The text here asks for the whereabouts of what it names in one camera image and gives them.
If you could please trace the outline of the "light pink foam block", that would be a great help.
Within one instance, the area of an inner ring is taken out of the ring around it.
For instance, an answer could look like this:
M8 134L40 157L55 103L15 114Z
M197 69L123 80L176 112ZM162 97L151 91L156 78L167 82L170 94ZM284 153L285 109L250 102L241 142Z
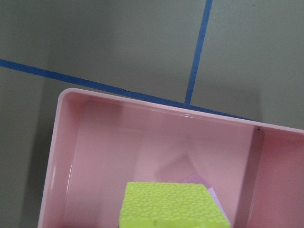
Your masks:
M207 183L198 172L195 172L189 176L187 176L186 178L183 178L182 180L179 181L179 183L193 183L193 184L202 184L206 187L206 189L208 190L209 194L212 196L212 198L214 199L215 203L217 204L217 206L219 207L219 209L221 210L221 212L223 213L223 215L225 216L225 218L228 220L228 217L226 215L226 213L224 212L224 209L214 191L214 189L212 188L212 186Z

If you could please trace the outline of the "yellow foam block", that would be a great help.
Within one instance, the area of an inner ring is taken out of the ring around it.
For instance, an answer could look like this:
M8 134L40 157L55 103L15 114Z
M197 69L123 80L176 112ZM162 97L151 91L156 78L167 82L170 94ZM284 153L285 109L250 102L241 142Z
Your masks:
M229 228L230 222L202 184L129 182L121 228Z

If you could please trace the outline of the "pink plastic bin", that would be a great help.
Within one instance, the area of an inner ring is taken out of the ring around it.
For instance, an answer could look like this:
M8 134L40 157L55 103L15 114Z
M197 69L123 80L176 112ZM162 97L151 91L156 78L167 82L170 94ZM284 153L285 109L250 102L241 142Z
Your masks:
M57 104L40 228L116 228L130 181L194 172L234 228L304 225L303 130L76 88Z

